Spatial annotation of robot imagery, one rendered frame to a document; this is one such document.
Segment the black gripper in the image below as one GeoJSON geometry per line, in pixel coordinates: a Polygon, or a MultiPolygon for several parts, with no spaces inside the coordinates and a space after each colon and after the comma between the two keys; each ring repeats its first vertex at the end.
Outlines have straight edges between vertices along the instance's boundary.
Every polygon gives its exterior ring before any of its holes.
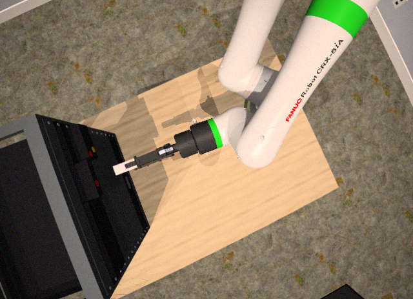
{"type": "Polygon", "coordinates": [[[174,156],[174,153],[177,151],[179,151],[182,158],[186,158],[198,153],[196,144],[194,143],[194,139],[191,135],[190,130],[186,130],[184,132],[174,135],[174,139],[176,143],[173,145],[167,143],[152,152],[144,154],[140,157],[134,156],[134,159],[132,160],[113,166],[115,174],[118,175],[128,170],[137,168],[139,166],[140,169],[141,165],[143,164],[150,163],[151,161],[155,161],[158,159],[162,160],[167,157],[172,157],[174,156]]]}

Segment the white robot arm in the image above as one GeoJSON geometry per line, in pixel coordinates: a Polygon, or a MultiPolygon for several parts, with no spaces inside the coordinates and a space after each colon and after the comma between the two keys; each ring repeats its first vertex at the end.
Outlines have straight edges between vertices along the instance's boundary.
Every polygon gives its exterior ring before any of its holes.
{"type": "Polygon", "coordinates": [[[380,0],[312,0],[279,71],[259,58],[285,0],[243,0],[219,82],[250,101],[190,126],[199,154],[231,144],[241,163],[270,164],[301,109],[380,0]]]}

